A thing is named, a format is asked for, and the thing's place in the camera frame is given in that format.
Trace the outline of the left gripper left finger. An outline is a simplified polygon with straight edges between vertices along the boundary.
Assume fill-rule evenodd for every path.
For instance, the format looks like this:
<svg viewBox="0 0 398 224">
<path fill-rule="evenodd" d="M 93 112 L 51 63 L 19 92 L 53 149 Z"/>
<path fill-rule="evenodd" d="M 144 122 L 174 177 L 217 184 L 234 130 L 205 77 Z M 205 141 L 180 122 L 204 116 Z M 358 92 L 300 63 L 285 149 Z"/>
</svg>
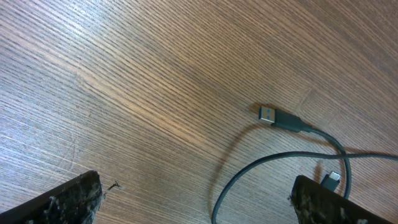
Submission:
<svg viewBox="0 0 398 224">
<path fill-rule="evenodd" d="M 93 223 L 103 198 L 100 175 L 90 170 L 1 214 L 1 223 Z"/>
</svg>

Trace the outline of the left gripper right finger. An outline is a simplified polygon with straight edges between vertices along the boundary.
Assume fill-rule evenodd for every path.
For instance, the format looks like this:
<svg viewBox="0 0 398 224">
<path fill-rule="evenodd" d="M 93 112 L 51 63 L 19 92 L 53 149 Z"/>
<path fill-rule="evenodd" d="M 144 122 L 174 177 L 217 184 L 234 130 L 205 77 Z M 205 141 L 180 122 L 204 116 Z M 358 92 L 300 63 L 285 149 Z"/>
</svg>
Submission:
<svg viewBox="0 0 398 224">
<path fill-rule="evenodd" d="M 290 200 L 300 224 L 392 224 L 304 175 L 296 177 Z"/>
</svg>

